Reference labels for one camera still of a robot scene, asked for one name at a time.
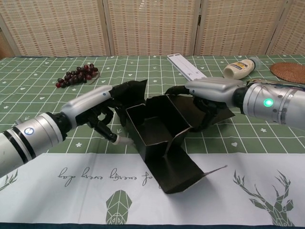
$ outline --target round coaster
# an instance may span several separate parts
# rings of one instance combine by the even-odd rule
[[[305,66],[301,64],[275,63],[271,65],[270,71],[282,80],[293,83],[305,83]]]

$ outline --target robotic arm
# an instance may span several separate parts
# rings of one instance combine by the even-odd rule
[[[200,129],[211,124],[221,109],[237,107],[241,113],[269,122],[305,130],[305,88],[280,81],[243,81],[220,77],[202,78],[174,86],[166,94],[190,94],[206,112]]]
[[[131,139],[113,133],[107,126],[113,118],[110,107],[124,124],[125,107],[142,102],[145,87],[146,81],[101,86],[64,104],[57,114],[46,112],[24,123],[17,121],[0,133],[0,178],[60,144],[69,131],[84,124],[115,145],[132,145]],[[99,120],[102,113],[105,118]]]

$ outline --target green tablecloth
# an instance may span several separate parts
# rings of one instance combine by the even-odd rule
[[[243,80],[266,78],[278,80],[269,70],[275,62],[305,64],[302,55],[258,56],[263,66]],[[246,56],[188,56],[188,59],[208,77],[222,77],[228,63]],[[94,63],[101,72],[100,78],[89,85],[79,84],[56,88],[58,78],[77,66]],[[171,65],[166,56],[112,56],[35,58],[16,57],[0,61],[0,131],[9,129],[16,119],[28,120],[44,112],[59,112],[61,106],[80,94],[94,88],[117,85],[129,80],[148,79],[147,96],[163,94],[173,85],[186,83],[186,79]],[[213,125],[202,133],[189,133],[184,150],[189,153],[305,153],[305,132],[287,126],[269,123],[240,114]],[[115,115],[109,127],[127,135]],[[133,148],[113,146],[87,125],[69,132],[63,143],[48,153],[137,153]]]

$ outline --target mayonnaise bottle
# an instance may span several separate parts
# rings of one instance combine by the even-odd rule
[[[257,57],[249,57],[246,60],[231,63],[224,68],[224,78],[240,80],[254,70],[259,70],[261,60]]]

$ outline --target open box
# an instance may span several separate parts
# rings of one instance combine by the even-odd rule
[[[126,107],[125,111],[129,136],[165,193],[184,191],[205,176],[181,148],[188,132],[200,125],[205,115],[193,104],[193,97],[155,96]],[[212,124],[232,116],[225,109]]]

